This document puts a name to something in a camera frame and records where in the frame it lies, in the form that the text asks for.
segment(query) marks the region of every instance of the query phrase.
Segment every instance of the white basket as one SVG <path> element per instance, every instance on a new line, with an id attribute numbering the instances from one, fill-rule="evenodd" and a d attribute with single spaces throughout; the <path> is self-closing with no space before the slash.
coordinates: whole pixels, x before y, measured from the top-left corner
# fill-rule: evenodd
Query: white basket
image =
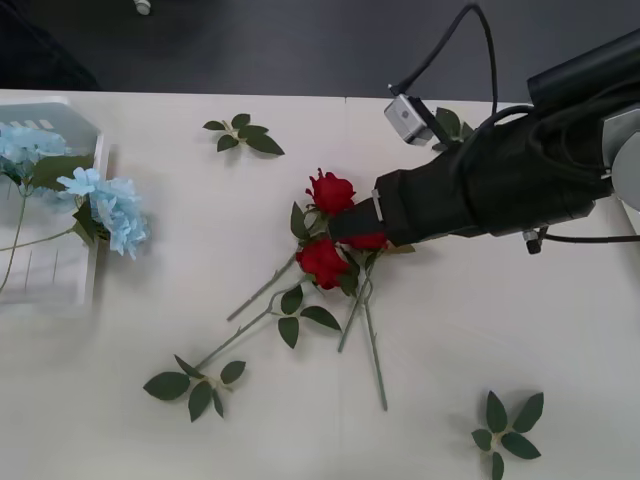
<path id="1" fill-rule="evenodd" d="M 98 128 L 74 112 L 64 97 L 0 100 L 0 124 L 38 128 L 60 134 L 67 146 L 94 154 L 94 168 L 104 178 L 109 146 Z M 0 177 L 0 248 L 13 244 L 21 197 Z M 27 200 L 18 243 L 62 232 L 74 223 L 73 212 L 56 214 L 42 200 Z M 89 313 L 93 298 L 97 246 L 88 248 L 74 234 L 16 250 L 11 274 L 0 293 L 0 318 L 78 318 Z M 11 252 L 0 252 L 0 284 Z"/>

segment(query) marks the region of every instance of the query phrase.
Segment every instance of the black cable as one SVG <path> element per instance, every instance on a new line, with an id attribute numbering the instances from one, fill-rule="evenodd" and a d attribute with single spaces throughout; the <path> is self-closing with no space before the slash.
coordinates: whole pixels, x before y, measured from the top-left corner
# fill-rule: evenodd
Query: black cable
<path id="1" fill-rule="evenodd" d="M 549 235 L 548 233 L 539 234 L 541 240 L 551 240 L 553 242 L 562 243 L 631 243 L 640 242 L 640 235 L 623 235 L 620 237 L 562 237 L 559 235 Z"/>
<path id="2" fill-rule="evenodd" d="M 610 87 L 609 89 L 607 89 L 607 93 L 613 91 L 614 87 Z M 543 129 L 545 130 L 546 134 L 549 134 L 554 129 L 567 128 L 573 122 L 579 120 L 580 118 L 584 118 L 584 116 L 606 113 L 611 111 L 611 109 L 616 107 L 618 104 L 624 105 L 629 103 L 630 101 L 637 100 L 637 93 L 628 93 L 625 95 L 606 97 L 603 96 L 603 92 L 600 92 L 596 96 L 589 99 L 586 103 L 561 110 L 560 112 L 557 112 L 537 123 L 529 132 L 529 136 L 527 138 L 527 146 L 533 150 L 533 153 L 535 153 L 536 156 L 542 159 L 548 166 L 553 168 L 555 170 L 555 174 L 559 177 L 576 182 L 598 182 L 601 180 L 601 173 L 594 172 L 593 169 L 589 169 L 588 166 L 580 164 L 565 164 L 549 157 L 544 151 L 539 133 Z"/>
<path id="3" fill-rule="evenodd" d="M 493 97 L 493 103 L 491 106 L 491 114 L 494 115 L 498 111 L 498 67 L 496 65 L 496 52 L 493 46 L 493 36 L 491 35 L 491 27 L 489 26 L 489 22 L 487 18 L 484 16 L 482 9 L 476 3 L 471 3 L 465 5 L 458 16 L 453 20 L 445 34 L 442 36 L 436 47 L 431 51 L 431 53 L 423 60 L 423 62 L 416 68 L 411 75 L 402 80 L 397 85 L 394 85 L 390 88 L 391 93 L 395 96 L 398 96 L 402 93 L 406 93 L 407 90 L 413 85 L 416 79 L 424 73 L 424 71 L 429 68 L 431 63 L 436 59 L 440 51 L 444 48 L 447 42 L 451 39 L 451 36 L 458 28 L 458 25 L 465 17 L 465 15 L 469 12 L 474 12 L 478 15 L 480 19 L 480 23 L 482 24 L 482 29 L 484 30 L 484 36 L 487 40 L 487 48 L 489 50 L 489 63 L 491 64 L 491 95 Z"/>
<path id="4" fill-rule="evenodd" d="M 455 157 L 451 160 L 451 172 L 456 175 L 458 170 L 462 166 L 464 161 L 464 157 L 467 152 L 471 149 L 473 144 L 478 140 L 478 138 L 485 133 L 486 130 L 493 128 L 496 122 L 500 120 L 510 117 L 511 115 L 518 115 L 521 113 L 529 114 L 534 110 L 531 105 L 515 105 L 513 107 L 507 107 L 503 110 L 500 110 L 497 113 L 494 113 L 489 118 L 487 118 L 484 122 L 480 124 L 478 128 L 476 128 L 473 134 L 465 140 L 460 149 L 456 152 Z"/>

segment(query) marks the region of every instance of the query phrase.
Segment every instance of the green leaf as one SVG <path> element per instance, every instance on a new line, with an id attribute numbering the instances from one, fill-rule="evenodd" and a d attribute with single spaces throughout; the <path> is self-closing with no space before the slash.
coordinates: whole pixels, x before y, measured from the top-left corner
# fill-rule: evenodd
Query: green leaf
<path id="1" fill-rule="evenodd" d="M 522 408 L 520 415 L 513 424 L 513 429 L 518 433 L 526 433 L 533 428 L 542 416 L 544 406 L 544 393 L 533 395 Z"/>
<path id="2" fill-rule="evenodd" d="M 227 366 L 222 369 L 222 372 L 220 372 L 220 380 L 222 380 L 222 383 L 229 385 L 239 379 L 242 372 L 244 372 L 246 364 L 246 362 L 240 361 L 228 363 Z"/>
<path id="3" fill-rule="evenodd" d="M 533 460 L 540 456 L 540 452 L 529 440 L 519 433 L 509 432 L 502 437 L 502 446 L 513 453 L 516 457 L 525 460 Z"/>
<path id="4" fill-rule="evenodd" d="M 85 196 L 82 205 L 76 213 L 73 214 L 73 218 L 77 220 L 76 224 L 73 226 L 73 231 L 80 235 L 85 243 L 89 246 L 93 245 L 93 241 L 96 237 L 96 225 L 91 217 L 91 203 L 89 201 L 89 195 Z"/>
<path id="5" fill-rule="evenodd" d="M 262 153 L 271 153 L 273 155 L 284 155 L 284 150 L 269 135 L 256 135 L 247 138 L 247 145 L 255 148 Z"/>
<path id="6" fill-rule="evenodd" d="M 88 246 L 88 247 L 92 247 L 93 246 L 93 238 L 91 238 L 87 232 L 85 231 L 85 229 L 82 227 L 82 225 L 80 225 L 79 222 L 76 222 L 73 225 L 73 231 L 74 233 L 76 233 L 81 239 L 82 241 Z"/>
<path id="7" fill-rule="evenodd" d="M 287 345 L 291 348 L 296 347 L 300 333 L 300 323 L 296 317 L 285 317 L 278 320 L 278 331 Z"/>
<path id="8" fill-rule="evenodd" d="M 493 440 L 493 435 L 489 430 L 476 430 L 471 434 L 471 436 L 480 450 L 484 450 L 485 452 L 491 450 L 491 440 Z"/>
<path id="9" fill-rule="evenodd" d="M 98 235 L 99 239 L 104 240 L 105 242 L 111 240 L 111 232 L 107 230 L 104 225 L 102 225 L 101 223 L 93 222 L 93 226 L 96 229 L 96 234 Z"/>
<path id="10" fill-rule="evenodd" d="M 257 137 L 258 135 L 264 135 L 268 131 L 268 128 L 259 127 L 258 125 L 245 125 L 238 131 L 238 136 L 240 138 Z"/>
<path id="11" fill-rule="evenodd" d="M 291 315 L 293 312 L 298 310 L 302 303 L 302 295 L 302 287 L 300 285 L 285 293 L 280 301 L 280 309 L 282 310 L 282 313 L 285 315 Z"/>
<path id="12" fill-rule="evenodd" d="M 462 130 L 460 130 L 460 138 L 466 140 L 471 135 L 473 135 L 473 128 L 471 128 L 467 122 L 464 122 L 462 124 Z"/>
<path id="13" fill-rule="evenodd" d="M 189 396 L 189 415 L 191 421 L 195 422 L 207 409 L 213 398 L 213 388 L 206 380 L 194 387 Z"/>
<path id="14" fill-rule="evenodd" d="M 149 380 L 145 391 L 159 400 L 175 400 L 189 389 L 191 380 L 184 373 L 163 372 Z"/>
<path id="15" fill-rule="evenodd" d="M 339 275 L 340 288 L 347 297 L 355 297 L 358 290 L 358 277 L 354 275 Z"/>
<path id="16" fill-rule="evenodd" d="M 300 240 L 309 238 L 309 232 L 304 224 L 304 213 L 300 210 L 297 203 L 293 203 L 291 207 L 291 233 Z"/>
<path id="17" fill-rule="evenodd" d="M 184 371 L 184 373 L 186 373 L 190 377 L 197 378 L 198 380 L 200 380 L 201 378 L 204 378 L 203 374 L 201 374 L 199 371 L 197 371 L 187 362 L 182 360 L 179 356 L 174 355 L 174 357 L 176 357 L 176 362 L 178 362 L 178 365 L 180 365 L 180 368 Z"/>
<path id="18" fill-rule="evenodd" d="M 489 392 L 487 397 L 487 426 L 493 433 L 504 432 L 507 428 L 507 411 L 493 392 Z"/>
<path id="19" fill-rule="evenodd" d="M 402 245 L 401 247 L 389 247 L 383 253 L 385 255 L 404 255 L 407 253 L 415 253 L 416 249 L 413 245 Z"/>
<path id="20" fill-rule="evenodd" d="M 4 157 L 0 157 L 0 175 L 6 175 L 17 186 L 22 184 L 22 178 L 16 170 L 16 164 Z"/>
<path id="21" fill-rule="evenodd" d="M 248 113 L 239 113 L 238 115 L 233 117 L 233 120 L 231 120 L 231 126 L 237 130 L 244 127 L 245 125 L 249 125 L 250 122 L 251 115 L 249 115 Z"/>
<path id="22" fill-rule="evenodd" d="M 218 151 L 224 152 L 225 150 L 238 146 L 238 143 L 240 142 L 231 135 L 223 135 L 218 140 Z"/>
<path id="23" fill-rule="evenodd" d="M 213 408 L 216 409 L 216 412 L 218 412 L 218 415 L 220 415 L 220 418 L 224 418 L 224 409 L 222 408 L 222 400 L 220 400 L 220 395 L 218 395 L 218 391 L 215 388 L 213 389 L 211 396 L 213 397 Z"/>
<path id="24" fill-rule="evenodd" d="M 301 317 L 308 318 L 313 320 L 320 325 L 324 325 L 325 327 L 332 328 L 334 330 L 342 331 L 340 328 L 340 324 L 334 318 L 328 310 L 322 307 L 307 307 L 302 312 L 300 312 Z"/>
<path id="25" fill-rule="evenodd" d="M 450 137 L 457 137 L 460 134 L 460 119 L 451 110 L 446 108 L 436 109 L 436 120 Z"/>
<path id="26" fill-rule="evenodd" d="M 91 168 L 93 157 L 90 155 L 78 157 L 45 157 L 33 167 L 33 188 L 45 187 L 56 192 L 61 192 L 65 187 L 58 183 L 59 177 L 74 178 L 73 171 L 76 168 Z"/>
<path id="27" fill-rule="evenodd" d="M 491 468 L 491 480 L 502 480 L 504 475 L 504 460 L 498 452 L 493 452 L 493 467 Z"/>
<path id="28" fill-rule="evenodd" d="M 226 130 L 224 125 L 216 120 L 211 120 L 210 122 L 205 123 L 202 128 L 206 128 L 207 130 Z"/>
<path id="29" fill-rule="evenodd" d="M 448 147 L 444 143 L 436 143 L 431 147 L 431 150 L 433 150 L 434 152 L 446 152 L 447 148 Z"/>

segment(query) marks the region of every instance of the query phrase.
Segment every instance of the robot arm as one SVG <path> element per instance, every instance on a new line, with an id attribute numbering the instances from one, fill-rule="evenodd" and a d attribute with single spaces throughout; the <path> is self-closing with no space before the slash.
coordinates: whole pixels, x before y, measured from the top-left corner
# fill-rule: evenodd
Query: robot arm
<path id="1" fill-rule="evenodd" d="M 528 232 L 538 253 L 535 229 L 585 217 L 614 191 L 640 209 L 640 30 L 528 85 L 533 107 L 497 112 L 432 162 L 378 178 L 372 198 L 331 220 L 332 238 L 384 232 L 400 246 Z M 446 143 L 417 98 L 400 94 L 385 113 L 408 143 L 431 132 Z M 524 116 L 495 125 L 513 114 Z"/>

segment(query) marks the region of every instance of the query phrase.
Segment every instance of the thorny stem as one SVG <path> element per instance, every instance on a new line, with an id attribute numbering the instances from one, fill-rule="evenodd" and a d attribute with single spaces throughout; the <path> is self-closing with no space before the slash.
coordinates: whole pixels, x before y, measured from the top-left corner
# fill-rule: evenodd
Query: thorny stem
<path id="1" fill-rule="evenodd" d="M 242 313 L 242 311 L 245 308 L 247 308 L 254 301 L 256 301 L 260 295 L 262 295 L 271 285 L 276 283 L 280 279 L 280 277 L 282 277 L 284 272 L 286 272 L 289 269 L 289 267 L 291 267 L 291 265 L 293 265 L 293 262 L 295 260 L 296 260 L 296 254 L 294 253 L 293 255 L 291 255 L 291 257 L 289 257 L 289 260 L 287 260 L 287 263 L 285 263 L 282 266 L 282 268 L 280 268 L 280 270 L 276 270 L 276 273 L 273 274 L 273 277 L 271 277 L 271 280 L 269 280 L 267 283 L 265 283 L 263 286 L 261 286 L 256 293 L 251 295 L 251 297 L 249 297 L 246 302 L 244 302 L 242 305 L 240 305 L 238 308 L 236 308 L 233 311 L 233 313 L 227 317 L 227 321 L 230 322 L 231 320 L 236 318 L 238 315 L 240 315 L 240 313 Z"/>
<path id="2" fill-rule="evenodd" d="M 35 241 L 29 242 L 29 243 L 22 243 L 20 245 L 14 246 L 14 247 L 0 248 L 0 252 L 6 252 L 7 250 L 12 250 L 12 249 L 16 249 L 16 248 L 28 247 L 29 245 L 35 245 L 36 243 L 48 242 L 49 240 L 54 240 L 54 239 L 56 239 L 58 237 L 63 237 L 63 236 L 68 235 L 68 234 L 70 234 L 72 232 L 73 232 L 73 227 L 65 230 L 64 232 L 60 232 L 60 233 L 56 233 L 55 235 L 51 235 L 50 237 L 47 237 L 47 238 L 42 238 L 40 240 L 35 240 Z"/>
<path id="3" fill-rule="evenodd" d="M 11 247 L 11 258 L 9 258 L 9 266 L 7 267 L 7 273 L 4 276 L 2 285 L 0 285 L 0 293 L 4 290 L 7 280 L 9 280 L 9 273 L 11 273 L 11 265 L 13 265 L 13 256 L 16 253 L 16 246 L 18 245 L 18 237 L 20 236 L 20 229 L 22 228 L 22 221 L 24 220 L 24 210 L 27 204 L 26 195 L 22 195 L 22 204 L 20 205 L 20 218 L 18 219 L 18 228 L 16 229 L 16 237 L 13 240 L 13 247 Z"/>
<path id="4" fill-rule="evenodd" d="M 353 324 L 353 320 L 356 318 L 356 312 L 358 311 L 358 307 L 360 306 L 360 302 L 362 301 L 362 296 L 364 294 L 365 289 L 369 280 L 365 280 L 362 287 L 360 287 L 360 291 L 358 292 L 358 296 L 356 297 L 356 303 L 353 305 L 353 309 L 351 310 L 351 315 L 349 315 L 349 320 L 347 320 L 347 324 L 344 327 L 344 332 L 342 333 L 342 337 L 340 338 L 340 344 L 338 345 L 338 353 L 342 353 L 344 349 L 344 345 L 347 342 L 347 335 L 351 330 L 351 325 Z"/>
<path id="5" fill-rule="evenodd" d="M 270 313 L 273 313 L 273 302 L 275 301 L 275 299 L 276 299 L 276 297 L 278 295 L 282 295 L 283 293 L 287 293 L 289 290 L 291 290 L 293 288 L 296 288 L 298 285 L 302 285 L 306 280 L 307 280 L 307 277 L 302 277 L 300 280 L 298 280 L 294 285 L 290 286 L 289 288 L 286 288 L 284 290 L 280 290 L 280 291 L 274 293 L 271 296 L 271 300 L 269 300 L 269 305 L 267 305 L 267 308 L 265 308 L 265 310 L 260 315 L 255 317 L 253 320 L 251 320 L 249 323 L 247 323 L 244 327 L 238 328 L 238 331 L 235 334 L 233 334 L 231 336 L 231 338 L 229 338 L 226 342 L 224 342 L 222 345 L 220 345 L 218 348 L 216 348 L 209 355 L 204 357 L 204 359 L 195 366 L 195 369 L 196 370 L 200 370 L 207 363 L 209 363 L 214 356 L 216 356 L 218 353 L 220 353 L 222 350 L 224 350 L 227 346 L 229 346 L 229 344 L 231 344 L 236 338 L 238 338 L 244 332 L 246 332 L 251 327 L 253 327 L 256 323 L 258 323 L 258 321 L 260 319 L 262 319 L 263 317 L 269 315 Z"/>
<path id="6" fill-rule="evenodd" d="M 377 334 L 373 331 L 373 321 L 371 320 L 371 310 L 369 309 L 369 299 L 373 294 L 373 283 L 371 282 L 371 272 L 373 271 L 374 265 L 372 264 L 369 268 L 369 271 L 365 270 L 365 275 L 367 277 L 367 281 L 369 282 L 369 293 L 364 300 L 364 311 L 367 317 L 367 326 L 369 327 L 369 338 L 371 339 L 371 349 L 373 350 L 373 363 L 376 366 L 376 374 L 378 376 L 378 388 L 380 389 L 380 401 L 382 402 L 382 409 L 386 412 L 388 407 L 387 404 L 387 394 L 384 390 L 384 382 L 382 381 L 382 370 L 380 369 L 380 358 L 378 356 L 378 346 L 377 346 Z"/>

